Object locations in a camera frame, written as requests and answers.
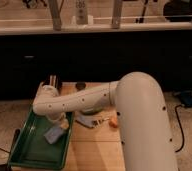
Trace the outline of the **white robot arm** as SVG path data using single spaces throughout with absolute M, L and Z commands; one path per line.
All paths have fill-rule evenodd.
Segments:
M 165 98 L 159 83 L 144 72 L 60 96 L 42 86 L 33 102 L 38 115 L 113 106 L 117 112 L 126 171 L 178 171 Z

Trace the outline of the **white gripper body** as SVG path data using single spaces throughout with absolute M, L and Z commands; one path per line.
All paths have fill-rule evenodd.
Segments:
M 48 120 L 59 126 L 60 128 L 67 130 L 69 128 L 69 121 L 66 118 L 66 114 L 65 113 L 60 113 L 60 114 L 55 114 L 55 115 L 49 115 L 48 116 Z

